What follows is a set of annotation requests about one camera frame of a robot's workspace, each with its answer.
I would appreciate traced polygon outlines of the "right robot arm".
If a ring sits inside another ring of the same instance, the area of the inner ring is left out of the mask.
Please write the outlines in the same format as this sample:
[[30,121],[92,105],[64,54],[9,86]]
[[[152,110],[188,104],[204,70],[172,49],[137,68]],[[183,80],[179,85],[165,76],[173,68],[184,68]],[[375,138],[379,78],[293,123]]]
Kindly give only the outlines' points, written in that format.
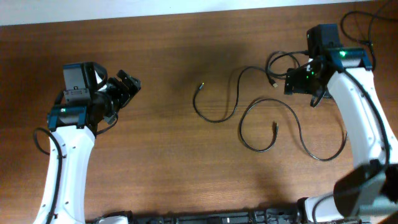
[[397,138],[374,86],[372,66],[362,48],[344,47],[335,24],[307,31],[309,61],[290,70],[284,93],[309,94],[315,106],[330,96],[351,143],[354,169],[333,191],[303,201],[308,223],[331,223],[397,212]]

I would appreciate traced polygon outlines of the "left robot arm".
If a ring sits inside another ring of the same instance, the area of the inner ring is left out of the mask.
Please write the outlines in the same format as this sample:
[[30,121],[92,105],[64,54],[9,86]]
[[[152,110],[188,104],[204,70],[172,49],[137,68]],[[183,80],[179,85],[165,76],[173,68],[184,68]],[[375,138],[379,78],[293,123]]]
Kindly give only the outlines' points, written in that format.
[[47,115],[47,128],[36,128],[49,138],[50,149],[44,194],[36,223],[85,223],[85,187],[90,154],[96,137],[107,130],[98,129],[105,121],[112,128],[119,110],[141,90],[141,81],[120,70],[108,77],[96,62],[63,66],[65,89]]

